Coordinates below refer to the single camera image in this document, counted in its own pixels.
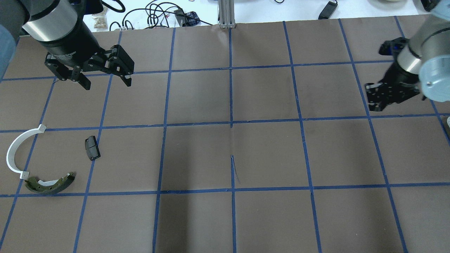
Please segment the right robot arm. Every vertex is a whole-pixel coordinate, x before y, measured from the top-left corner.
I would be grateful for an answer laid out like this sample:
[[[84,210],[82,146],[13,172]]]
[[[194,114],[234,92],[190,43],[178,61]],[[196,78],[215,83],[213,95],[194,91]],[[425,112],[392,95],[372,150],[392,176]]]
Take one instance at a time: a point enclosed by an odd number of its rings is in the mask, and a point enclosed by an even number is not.
[[[370,111],[383,111],[420,93],[423,99],[450,99],[450,11],[449,1],[439,0],[429,17],[411,38],[386,40],[378,53],[394,61],[377,83],[367,83]]]

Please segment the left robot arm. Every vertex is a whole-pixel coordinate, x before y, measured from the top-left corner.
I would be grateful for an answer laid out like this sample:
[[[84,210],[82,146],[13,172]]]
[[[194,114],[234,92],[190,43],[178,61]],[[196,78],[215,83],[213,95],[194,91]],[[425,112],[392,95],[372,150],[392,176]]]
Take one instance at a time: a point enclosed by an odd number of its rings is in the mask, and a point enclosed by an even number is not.
[[[102,48],[84,23],[85,15],[108,8],[120,9],[103,0],[2,0],[1,1],[1,77],[14,58],[18,38],[24,31],[47,50],[44,64],[58,80],[77,82],[85,90],[91,81],[85,72],[100,71],[118,76],[126,86],[132,84],[134,61],[120,45]]]

